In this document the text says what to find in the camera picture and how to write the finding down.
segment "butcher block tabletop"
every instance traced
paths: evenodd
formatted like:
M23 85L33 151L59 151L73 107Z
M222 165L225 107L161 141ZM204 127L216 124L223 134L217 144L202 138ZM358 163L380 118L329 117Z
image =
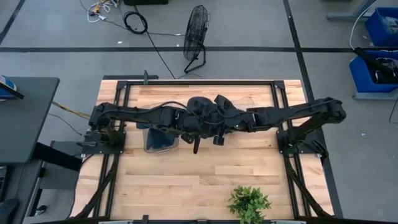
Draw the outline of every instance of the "butcher block tabletop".
M117 82L101 82L97 105L113 103ZM290 106L305 103L300 80L284 80L284 83ZM123 91L119 105L123 103ZM153 108L165 101L186 105L191 97L214 100L219 94L242 110L274 106L269 85L181 84L134 85L128 106ZM279 104L283 105L280 93ZM294 120L293 124L298 126L304 121ZM143 215L149 215L151 220L234 220L236 217L226 206L230 192L238 185L260 187L261 192L268 195L272 209L263 212L265 219L293 218L284 160L275 135L277 128L227 134L224 146L213 145L213 138L202 139L198 154L193 153L193 144L181 139L173 151L148 154L144 151L142 130L137 129L135 123L126 124L126 147L119 160L112 220L140 220ZM333 214L320 158L315 154L301 154L300 159L307 189L326 212ZM72 216L82 210L97 189L102 161L102 155L95 155L81 168ZM300 214L304 215L297 187L296 193ZM104 214L106 195L107 190L100 214Z

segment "blue storage bin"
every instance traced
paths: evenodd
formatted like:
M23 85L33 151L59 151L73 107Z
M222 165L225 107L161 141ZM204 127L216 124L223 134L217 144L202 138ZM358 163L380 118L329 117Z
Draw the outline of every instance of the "blue storage bin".
M375 59L385 57L398 60L398 52L386 52L378 50L367 50L366 52ZM398 84L374 83L366 62L360 57L356 57L349 64L349 68L351 69L358 93L388 93L395 88L398 88Z
M398 34L387 31L382 17L388 16L398 18L398 8L378 7L373 15L366 21L369 35L376 46L398 46Z

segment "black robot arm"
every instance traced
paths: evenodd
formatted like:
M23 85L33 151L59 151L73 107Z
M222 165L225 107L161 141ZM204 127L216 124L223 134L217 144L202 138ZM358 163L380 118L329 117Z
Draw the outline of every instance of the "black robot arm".
M166 106L178 104L183 108ZM181 136L188 143L194 143L194 153L198 151L200 139L214 137L213 143L223 145L224 134L234 131L267 131L278 127L290 119L311 117L301 126L289 131L289 139L304 138L314 129L327 123L340 123L346 114L341 102L333 98L315 100L289 108L248 108L246 111L234 107L227 98L218 95L215 103L204 97L194 97L187 106L170 101L151 109L130 108L102 103L96 106L89 125L93 131L99 131L112 145L112 128L109 124L115 119L143 123L176 137Z

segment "gray floor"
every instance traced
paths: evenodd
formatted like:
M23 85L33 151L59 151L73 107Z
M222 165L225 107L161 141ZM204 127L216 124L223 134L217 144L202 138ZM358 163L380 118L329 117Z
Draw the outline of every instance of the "gray floor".
M94 0L82 0L85 6ZM353 22L327 21L327 12L353 10L360 1L290 0L302 47L349 47ZM152 32L184 33L192 8L203 4L211 13L206 46L293 47L281 0L170 0L166 6L139 6ZM0 30L14 8L15 0L2 0ZM395 0L379 0L378 6L398 6ZM123 6L122 11L132 10ZM122 24L118 10L108 18ZM139 21L131 20L139 26ZM160 47L183 45L182 37L153 36ZM355 46L369 47L369 35L360 22ZM132 35L112 24L90 24L78 0L26 0L0 47L150 47L144 35ZM162 52L175 76L188 63L181 52ZM393 102L354 101L356 91L349 63L354 54L305 53L305 63L316 98L342 100L348 117L339 125L325 126L341 207L346 218L398 221L398 126L389 124ZM195 73L203 78L301 79L295 53L208 52L208 63ZM155 52L113 53L0 53L0 74L8 76L59 77L55 101L90 113L103 75L137 75L146 69L160 78L171 78ZM84 132L86 121L58 108L62 116ZM48 117L39 139L81 140L57 118ZM47 191L41 203L51 207L27 223L65 218L71 191Z

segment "green leaves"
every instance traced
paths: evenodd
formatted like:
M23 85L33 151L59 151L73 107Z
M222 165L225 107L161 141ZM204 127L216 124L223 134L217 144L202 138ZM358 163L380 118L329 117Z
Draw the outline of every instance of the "green leaves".
M231 192L231 198L228 202L229 212L236 215L241 220L241 224L258 224L264 220L264 215L259 210L270 209L271 203L268 202L268 196L262 196L260 188L238 186Z

